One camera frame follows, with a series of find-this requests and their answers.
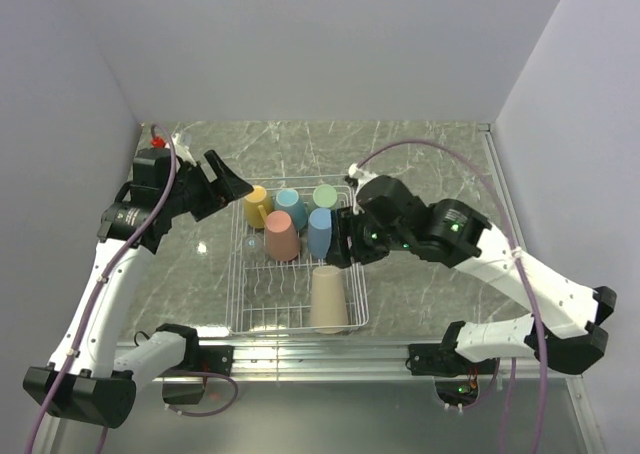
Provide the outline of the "light blue ceramic mug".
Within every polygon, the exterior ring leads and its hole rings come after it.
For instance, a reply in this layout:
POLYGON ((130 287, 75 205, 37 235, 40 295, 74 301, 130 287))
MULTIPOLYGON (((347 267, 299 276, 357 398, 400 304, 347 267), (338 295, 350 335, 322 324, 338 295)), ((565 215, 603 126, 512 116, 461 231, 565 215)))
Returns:
POLYGON ((297 190, 291 188, 280 190, 275 196, 275 207, 291 217, 297 231, 306 227, 308 220, 306 206, 297 190))

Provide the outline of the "blue plastic tumbler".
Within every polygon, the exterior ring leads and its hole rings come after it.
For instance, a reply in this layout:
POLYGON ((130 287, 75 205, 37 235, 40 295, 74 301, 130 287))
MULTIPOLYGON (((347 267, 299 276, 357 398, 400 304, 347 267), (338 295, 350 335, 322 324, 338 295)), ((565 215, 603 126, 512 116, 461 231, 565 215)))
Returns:
POLYGON ((316 208, 308 219, 307 246, 311 255, 317 259, 325 259, 331 239, 331 211, 326 208, 316 208))

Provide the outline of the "yellow ceramic mug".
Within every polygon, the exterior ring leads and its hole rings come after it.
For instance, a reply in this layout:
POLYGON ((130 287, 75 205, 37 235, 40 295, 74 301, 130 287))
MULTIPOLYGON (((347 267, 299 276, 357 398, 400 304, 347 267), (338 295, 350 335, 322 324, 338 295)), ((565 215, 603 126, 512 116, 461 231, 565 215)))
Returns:
POLYGON ((254 229, 263 229, 268 215, 274 211, 272 198, 261 185, 253 185, 253 190, 244 197, 243 208, 248 225, 254 229))

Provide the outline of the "beige plastic tumbler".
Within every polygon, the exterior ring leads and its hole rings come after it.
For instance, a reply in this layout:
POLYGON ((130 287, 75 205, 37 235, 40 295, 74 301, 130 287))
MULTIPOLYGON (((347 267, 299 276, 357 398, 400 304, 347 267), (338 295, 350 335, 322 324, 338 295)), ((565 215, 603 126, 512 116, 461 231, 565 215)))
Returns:
POLYGON ((310 325, 323 334, 340 333, 349 325, 341 270, 334 266, 313 270, 310 325))

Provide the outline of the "green plastic tumbler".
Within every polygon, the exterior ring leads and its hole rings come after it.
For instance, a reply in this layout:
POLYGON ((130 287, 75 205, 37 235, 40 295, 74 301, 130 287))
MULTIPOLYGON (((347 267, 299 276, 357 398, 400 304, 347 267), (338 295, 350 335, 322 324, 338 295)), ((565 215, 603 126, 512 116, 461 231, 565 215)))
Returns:
POLYGON ((313 212, 315 209, 334 209, 339 204, 338 191, 329 184, 321 184, 314 188, 308 202, 308 209, 313 212))

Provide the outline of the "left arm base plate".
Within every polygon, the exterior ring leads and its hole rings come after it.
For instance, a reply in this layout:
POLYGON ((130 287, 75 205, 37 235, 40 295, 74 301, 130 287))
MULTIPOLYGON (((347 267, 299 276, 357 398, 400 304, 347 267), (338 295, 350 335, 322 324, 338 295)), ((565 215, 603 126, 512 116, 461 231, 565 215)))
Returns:
POLYGON ((234 347, 231 345, 200 346, 196 367, 201 372, 231 375, 234 347))

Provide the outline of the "clear faceted drinking glass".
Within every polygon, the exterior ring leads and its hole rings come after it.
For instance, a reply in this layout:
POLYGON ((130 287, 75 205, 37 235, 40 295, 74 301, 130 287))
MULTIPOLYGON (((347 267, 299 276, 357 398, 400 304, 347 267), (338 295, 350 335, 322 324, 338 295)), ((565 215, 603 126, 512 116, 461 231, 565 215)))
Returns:
POLYGON ((242 255, 246 262, 263 262, 265 257, 263 237, 258 234, 247 235, 243 240, 242 255))

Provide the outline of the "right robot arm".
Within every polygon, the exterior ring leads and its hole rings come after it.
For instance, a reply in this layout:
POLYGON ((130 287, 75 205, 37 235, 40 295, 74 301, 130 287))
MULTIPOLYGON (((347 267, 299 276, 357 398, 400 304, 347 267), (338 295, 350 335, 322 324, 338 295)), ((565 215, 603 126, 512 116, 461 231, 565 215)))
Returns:
POLYGON ((410 345, 412 374, 453 378, 474 369, 487 373, 501 358, 524 358, 579 375, 604 356, 608 334, 602 324, 614 312, 614 290, 557 273, 511 246, 494 223, 462 201, 425 204, 399 179, 358 168, 345 181, 353 199, 331 212, 328 264, 345 269, 409 252, 470 275, 527 311, 507 321, 453 322, 439 343, 410 345))

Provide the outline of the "salmon pink plastic tumbler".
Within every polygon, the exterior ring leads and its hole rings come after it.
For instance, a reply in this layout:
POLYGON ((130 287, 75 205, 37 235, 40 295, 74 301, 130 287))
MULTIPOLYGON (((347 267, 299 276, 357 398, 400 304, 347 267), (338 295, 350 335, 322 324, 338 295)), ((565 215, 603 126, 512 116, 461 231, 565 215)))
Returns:
POLYGON ((271 212, 265 222, 265 247, 278 262, 294 260, 300 253, 300 239, 291 216, 280 210, 271 212))

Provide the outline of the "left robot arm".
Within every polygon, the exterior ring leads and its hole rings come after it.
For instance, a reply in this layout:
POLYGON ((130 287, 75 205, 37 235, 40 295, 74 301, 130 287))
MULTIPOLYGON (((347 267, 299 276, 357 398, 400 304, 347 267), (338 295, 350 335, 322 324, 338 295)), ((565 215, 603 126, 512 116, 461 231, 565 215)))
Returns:
POLYGON ((44 367, 30 367, 24 390, 51 416, 120 427, 137 394, 161 374, 189 376, 202 366, 196 329, 165 323, 131 352, 116 354, 120 329, 138 285, 172 227, 200 221, 252 192, 213 150, 199 162, 166 148, 140 150, 133 175, 102 214, 93 269, 73 320, 44 367))

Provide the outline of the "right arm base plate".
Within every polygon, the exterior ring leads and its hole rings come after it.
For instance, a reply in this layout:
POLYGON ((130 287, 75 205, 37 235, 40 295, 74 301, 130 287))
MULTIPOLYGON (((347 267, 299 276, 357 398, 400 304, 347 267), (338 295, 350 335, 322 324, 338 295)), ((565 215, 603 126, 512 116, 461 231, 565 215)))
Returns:
POLYGON ((493 374, 496 359, 472 362, 456 353, 452 347, 440 344, 409 344, 405 366, 412 376, 454 378, 467 374, 493 374))

